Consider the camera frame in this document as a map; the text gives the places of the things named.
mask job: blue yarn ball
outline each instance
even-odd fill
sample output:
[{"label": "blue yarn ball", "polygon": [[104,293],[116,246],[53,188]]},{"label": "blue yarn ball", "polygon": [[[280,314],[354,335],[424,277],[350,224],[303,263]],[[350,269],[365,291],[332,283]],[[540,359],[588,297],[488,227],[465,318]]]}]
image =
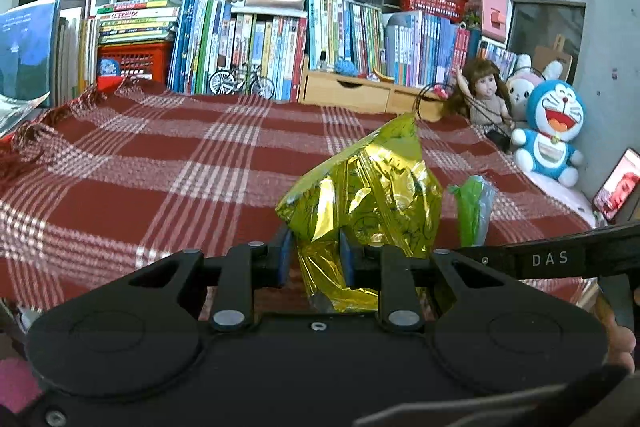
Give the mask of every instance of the blue yarn ball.
[{"label": "blue yarn ball", "polygon": [[338,60],[335,63],[334,71],[344,76],[358,76],[358,68],[350,60]]}]

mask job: blue plush toy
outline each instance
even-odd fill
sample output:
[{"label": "blue plush toy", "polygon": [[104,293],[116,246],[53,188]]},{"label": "blue plush toy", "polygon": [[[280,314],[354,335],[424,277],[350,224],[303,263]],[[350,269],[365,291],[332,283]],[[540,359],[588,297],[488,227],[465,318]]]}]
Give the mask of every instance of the blue plush toy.
[{"label": "blue plush toy", "polygon": [[584,123],[584,105],[574,89],[561,80],[547,80],[537,86],[527,102],[527,123],[531,129],[514,129],[511,142],[520,147],[513,154],[525,172],[539,172],[565,187],[578,181],[583,156],[568,142],[578,136]]}]

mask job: bed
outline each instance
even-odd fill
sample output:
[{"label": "bed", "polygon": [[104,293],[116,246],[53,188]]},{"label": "bed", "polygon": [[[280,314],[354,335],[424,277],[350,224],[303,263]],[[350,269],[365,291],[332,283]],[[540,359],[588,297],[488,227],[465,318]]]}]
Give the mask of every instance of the bed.
[{"label": "bed", "polygon": [[[183,96],[144,80],[87,92],[20,129],[0,155],[0,297],[46,310],[180,248],[214,256],[268,240],[274,206],[299,176],[393,117]],[[498,188],[488,244],[590,227],[462,118],[419,122],[418,133],[443,187],[482,174]],[[446,194],[435,246],[457,245]],[[542,287],[576,301],[583,283]],[[257,292],[256,307],[308,309],[297,264],[284,290]]]}]

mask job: open red mouth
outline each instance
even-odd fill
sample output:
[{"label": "open red mouth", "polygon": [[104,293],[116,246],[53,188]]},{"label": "open red mouth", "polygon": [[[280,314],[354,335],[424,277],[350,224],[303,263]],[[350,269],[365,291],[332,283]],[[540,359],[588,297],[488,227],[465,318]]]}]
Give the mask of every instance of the open red mouth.
[{"label": "open red mouth", "polygon": [[551,129],[558,132],[568,131],[577,122],[571,118],[568,114],[563,112],[554,111],[552,109],[545,109],[546,121],[548,121]]}]

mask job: phone screen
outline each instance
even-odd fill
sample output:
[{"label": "phone screen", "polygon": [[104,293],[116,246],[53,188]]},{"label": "phone screen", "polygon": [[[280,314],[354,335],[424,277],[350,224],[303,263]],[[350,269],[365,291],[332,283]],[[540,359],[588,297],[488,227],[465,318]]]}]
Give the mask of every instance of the phone screen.
[{"label": "phone screen", "polygon": [[612,221],[639,183],[640,155],[633,149],[627,149],[593,198],[593,206]]}]

